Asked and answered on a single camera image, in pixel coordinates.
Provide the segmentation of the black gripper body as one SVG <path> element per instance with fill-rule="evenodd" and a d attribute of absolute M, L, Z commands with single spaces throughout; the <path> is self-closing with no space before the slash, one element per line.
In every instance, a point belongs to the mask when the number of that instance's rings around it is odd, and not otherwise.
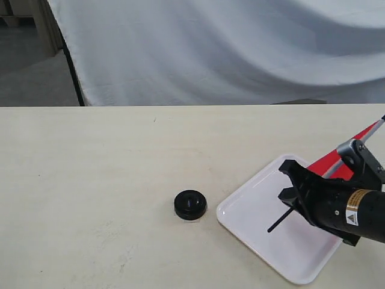
<path fill-rule="evenodd" d="M 356 246 L 361 238 L 384 243 L 384 181 L 345 181 L 310 176 L 306 207 L 314 224 Z"/>

